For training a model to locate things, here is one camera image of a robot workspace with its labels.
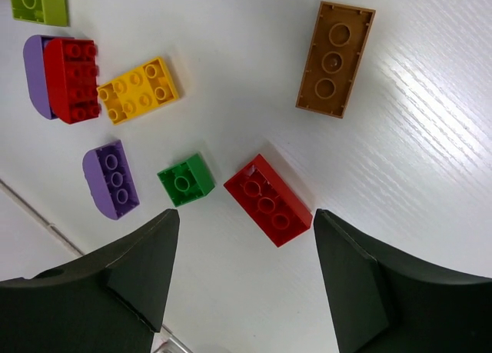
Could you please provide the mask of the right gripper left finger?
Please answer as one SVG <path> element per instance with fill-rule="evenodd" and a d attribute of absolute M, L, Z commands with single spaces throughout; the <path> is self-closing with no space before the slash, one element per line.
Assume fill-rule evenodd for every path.
<path fill-rule="evenodd" d="M 178 211 L 34 278 L 1 283 L 3 352 L 150 352 L 161 330 Z"/>

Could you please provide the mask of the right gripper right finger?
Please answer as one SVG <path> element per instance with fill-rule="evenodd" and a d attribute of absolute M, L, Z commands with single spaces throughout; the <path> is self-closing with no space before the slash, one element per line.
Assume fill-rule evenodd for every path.
<path fill-rule="evenodd" d="M 326 209 L 314 235 L 341 352 L 489 352 L 491 280 L 366 235 Z"/>

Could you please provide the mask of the red rectangular lego brick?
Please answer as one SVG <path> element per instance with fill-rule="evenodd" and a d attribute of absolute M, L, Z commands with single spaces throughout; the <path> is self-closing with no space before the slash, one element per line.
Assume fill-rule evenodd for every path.
<path fill-rule="evenodd" d="M 277 247 L 311 227 L 311 210 L 262 155 L 256 155 L 224 187 Z"/>

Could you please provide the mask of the dark green square lego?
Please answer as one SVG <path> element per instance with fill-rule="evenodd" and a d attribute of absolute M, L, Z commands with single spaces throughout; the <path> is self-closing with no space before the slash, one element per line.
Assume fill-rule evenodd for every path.
<path fill-rule="evenodd" d="M 199 153 L 157 173 L 173 205 L 179 207 L 208 195 L 214 178 Z"/>

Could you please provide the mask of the yellow lego brick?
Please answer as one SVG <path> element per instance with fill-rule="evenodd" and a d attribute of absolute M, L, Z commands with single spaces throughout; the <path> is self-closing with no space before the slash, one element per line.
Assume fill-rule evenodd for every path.
<path fill-rule="evenodd" d="M 98 97 L 112 124 L 119 125 L 175 102 L 180 95 L 165 61 L 156 57 L 99 86 Z"/>

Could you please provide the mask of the purple arch lego with red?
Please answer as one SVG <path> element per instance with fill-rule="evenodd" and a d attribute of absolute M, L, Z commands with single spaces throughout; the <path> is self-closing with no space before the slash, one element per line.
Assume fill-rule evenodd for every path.
<path fill-rule="evenodd" d="M 98 49 L 91 39 L 33 35 L 24 44 L 28 93 L 48 120 L 74 124 L 97 118 Z"/>

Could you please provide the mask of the lime green square lego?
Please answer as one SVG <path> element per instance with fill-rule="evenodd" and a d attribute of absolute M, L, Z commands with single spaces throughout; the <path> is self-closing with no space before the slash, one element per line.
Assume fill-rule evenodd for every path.
<path fill-rule="evenodd" d="M 11 0 L 15 20 L 68 27 L 67 0 Z"/>

